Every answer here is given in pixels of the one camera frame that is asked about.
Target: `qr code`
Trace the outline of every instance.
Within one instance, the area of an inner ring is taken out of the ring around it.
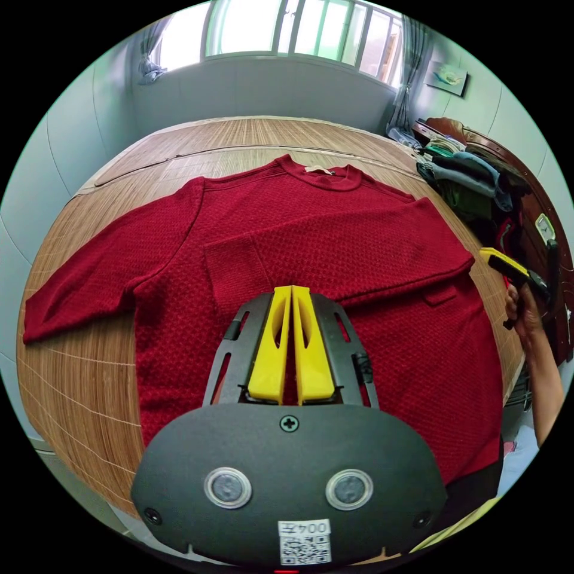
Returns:
[[[281,537],[280,547],[283,566],[322,564],[331,561],[329,536]]]

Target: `wrist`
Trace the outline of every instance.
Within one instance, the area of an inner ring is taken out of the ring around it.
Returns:
[[[520,337],[520,341],[527,355],[534,353],[543,346],[549,345],[548,337],[542,327],[529,331],[526,335]]]

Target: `bamboo mat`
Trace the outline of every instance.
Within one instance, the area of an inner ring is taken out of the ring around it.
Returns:
[[[292,146],[287,151],[285,142]],[[351,164],[414,197],[430,197],[465,247],[478,253],[476,238],[418,176],[409,150],[357,130],[277,118],[199,122],[148,136],[120,154],[64,207],[36,256],[20,309],[17,369],[26,414],[39,434],[80,479],[133,516],[130,488],[143,453],[133,316],[96,322],[25,347],[25,299],[79,247],[129,210],[174,193],[193,177],[239,173],[286,152],[305,165]],[[156,164],[159,158],[164,159]],[[471,275],[493,324],[506,401],[523,354],[514,332],[502,327],[505,286],[480,258]]]

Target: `white wall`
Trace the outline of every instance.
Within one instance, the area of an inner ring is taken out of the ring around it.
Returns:
[[[138,62],[136,49],[134,70]],[[140,137],[187,121],[237,115],[315,118],[377,132],[396,94],[371,76],[297,56],[232,56],[168,72],[148,86],[138,80],[135,73]]]
[[[423,86],[414,103],[417,117],[448,117],[483,133],[515,154],[538,178],[566,233],[574,254],[574,204],[564,175],[548,142],[512,92],[464,48],[434,32],[432,59],[468,71],[463,97]],[[560,367],[565,388],[574,376],[574,361]]]
[[[41,440],[22,407],[16,328],[36,253],[72,195],[138,139],[132,105],[132,45],[118,44],[62,93],[32,133],[0,205],[0,372],[29,438]]]

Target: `curtain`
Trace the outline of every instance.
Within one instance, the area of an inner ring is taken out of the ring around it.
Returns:
[[[430,30],[424,24],[403,15],[402,81],[396,93],[393,115],[387,124],[387,135],[392,139],[400,136],[407,139],[413,138],[409,97],[413,85],[419,79],[420,73],[424,71],[423,67],[428,64],[431,50],[430,41]]]
[[[160,43],[161,35],[172,21],[173,16],[167,16],[143,31],[143,40],[140,43],[141,60],[139,62],[140,84],[152,84],[156,79],[167,72],[167,68],[162,68],[159,64],[151,61],[151,53]]]

